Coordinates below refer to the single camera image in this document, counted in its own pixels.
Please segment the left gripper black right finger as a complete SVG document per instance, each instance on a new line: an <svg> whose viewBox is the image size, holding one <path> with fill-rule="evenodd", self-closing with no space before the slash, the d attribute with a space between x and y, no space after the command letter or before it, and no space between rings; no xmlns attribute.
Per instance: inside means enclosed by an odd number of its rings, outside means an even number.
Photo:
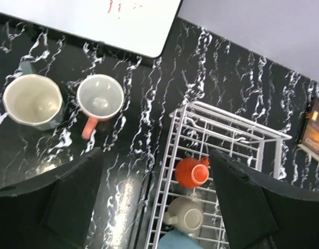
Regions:
<svg viewBox="0 0 319 249"><path fill-rule="evenodd" d="M319 248L319 192L281 182L216 149L209 161L231 248Z"/></svg>

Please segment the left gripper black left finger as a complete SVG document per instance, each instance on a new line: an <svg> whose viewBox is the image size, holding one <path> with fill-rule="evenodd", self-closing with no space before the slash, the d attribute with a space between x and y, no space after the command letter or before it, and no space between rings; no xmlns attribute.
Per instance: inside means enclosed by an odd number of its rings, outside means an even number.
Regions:
<svg viewBox="0 0 319 249"><path fill-rule="evenodd" d="M0 189L0 248L84 248L104 164L101 148Z"/></svg>

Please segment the beige mug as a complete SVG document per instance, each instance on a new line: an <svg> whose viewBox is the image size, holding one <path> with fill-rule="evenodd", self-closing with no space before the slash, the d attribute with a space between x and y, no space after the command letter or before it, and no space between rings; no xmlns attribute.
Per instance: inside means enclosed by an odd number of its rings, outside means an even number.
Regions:
<svg viewBox="0 0 319 249"><path fill-rule="evenodd" d="M163 216L165 225L172 225L183 233L194 233L203 224L203 209L195 201L178 197L174 199Z"/></svg>

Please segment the light blue faceted mug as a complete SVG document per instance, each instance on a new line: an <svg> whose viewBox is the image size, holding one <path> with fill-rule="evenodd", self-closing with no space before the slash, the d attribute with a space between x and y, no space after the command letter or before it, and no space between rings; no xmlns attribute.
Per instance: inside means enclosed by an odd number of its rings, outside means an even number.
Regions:
<svg viewBox="0 0 319 249"><path fill-rule="evenodd" d="M203 249L188 235L172 230L166 233L158 242L158 249Z"/></svg>

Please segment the grey blue faceted mug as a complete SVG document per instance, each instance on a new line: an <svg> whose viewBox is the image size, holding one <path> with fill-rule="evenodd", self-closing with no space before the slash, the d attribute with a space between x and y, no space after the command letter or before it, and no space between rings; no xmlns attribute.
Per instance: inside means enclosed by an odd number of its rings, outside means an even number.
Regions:
<svg viewBox="0 0 319 249"><path fill-rule="evenodd" d="M15 122L41 131L51 130L63 121L64 101L59 86L36 73L30 61L20 63L22 75L3 94L3 105Z"/></svg>

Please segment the pink mug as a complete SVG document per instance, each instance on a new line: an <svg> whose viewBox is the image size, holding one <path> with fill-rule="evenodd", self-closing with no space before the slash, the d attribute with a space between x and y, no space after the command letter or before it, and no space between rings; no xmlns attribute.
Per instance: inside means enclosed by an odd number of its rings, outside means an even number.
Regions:
<svg viewBox="0 0 319 249"><path fill-rule="evenodd" d="M110 120L122 109L124 91L111 76L94 74L80 83L76 99L88 117L82 131L82 138L88 140L99 122Z"/></svg>

